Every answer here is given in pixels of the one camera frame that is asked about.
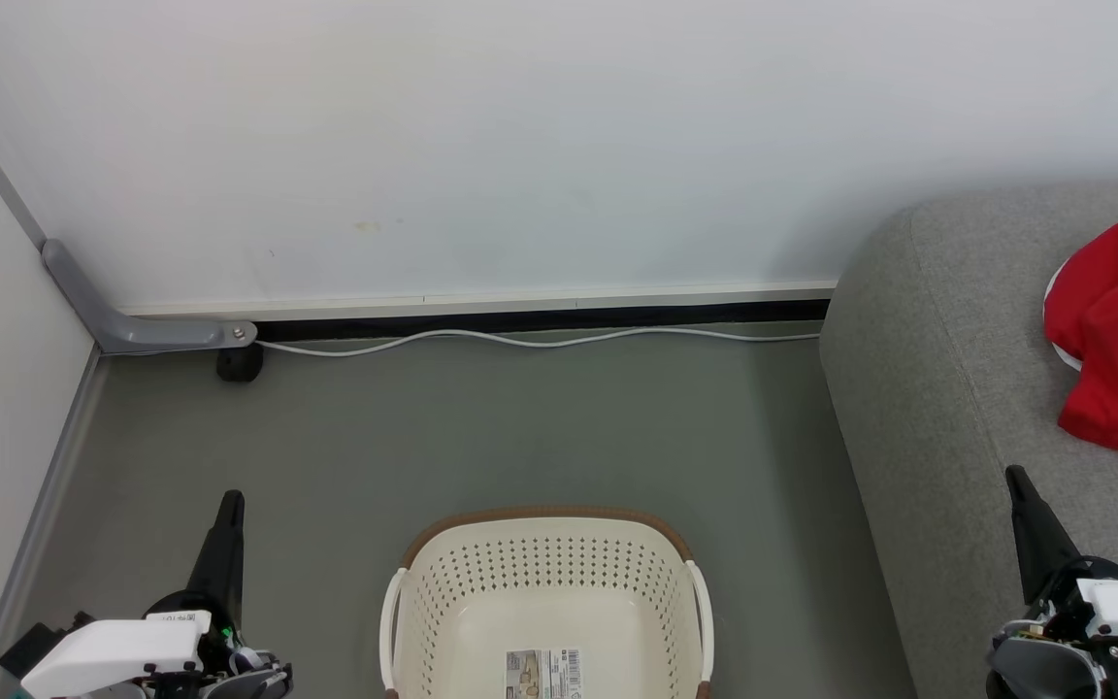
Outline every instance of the barcode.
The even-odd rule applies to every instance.
[[[568,651],[568,684],[580,687],[580,651]]]

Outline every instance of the white cable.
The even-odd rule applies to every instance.
[[[559,349],[559,347],[572,347],[576,344],[601,342],[604,340],[615,340],[615,338],[629,337],[632,334],[695,334],[698,337],[713,337],[716,340],[733,340],[737,342],[789,342],[794,340],[816,340],[817,338],[816,332],[808,334],[785,334],[778,337],[754,337],[750,334],[731,334],[727,332],[714,332],[711,330],[693,330],[692,328],[632,328],[631,330],[608,332],[607,334],[577,337],[572,338],[572,340],[562,340],[559,342],[529,342],[528,340],[513,340],[513,338],[510,337],[475,332],[472,330],[430,330],[410,334],[408,337],[401,337],[399,340],[391,340],[390,342],[364,347],[364,349],[350,349],[347,350],[347,352],[328,352],[322,349],[303,349],[303,347],[292,347],[290,344],[280,344],[276,342],[263,342],[262,340],[258,340],[257,344],[260,344],[262,347],[269,347],[272,350],[281,350],[281,352],[306,355],[307,357],[360,357],[361,355],[372,355],[373,352],[381,352],[381,350],[389,350],[392,347],[407,344],[408,342],[421,340],[426,337],[475,337],[479,338],[479,340],[490,340],[514,347],[531,347],[531,349],[534,350],[555,350]]]

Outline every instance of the laundry basket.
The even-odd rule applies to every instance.
[[[710,594],[651,514],[518,508],[423,531],[382,603],[387,699],[709,698]]]

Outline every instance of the white basket handle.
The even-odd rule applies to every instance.
[[[395,607],[399,605],[400,588],[408,568],[400,568],[391,577],[391,584],[386,586],[386,599],[382,601],[382,616],[378,622],[378,664],[382,672],[382,687],[388,695],[395,691],[395,645],[391,643],[391,632],[395,630]]]
[[[710,681],[714,673],[714,607],[710,605],[710,589],[705,587],[705,576],[697,563],[686,561],[693,574],[693,592],[697,593],[697,614],[702,624],[702,681]]]

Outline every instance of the gray fabric upholstery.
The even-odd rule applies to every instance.
[[[1118,561],[1118,452],[1055,426],[1078,374],[1041,321],[1057,267],[1115,221],[1118,185],[925,204],[835,289],[822,366],[920,699],[984,698],[989,633],[1022,610],[1004,466]]]

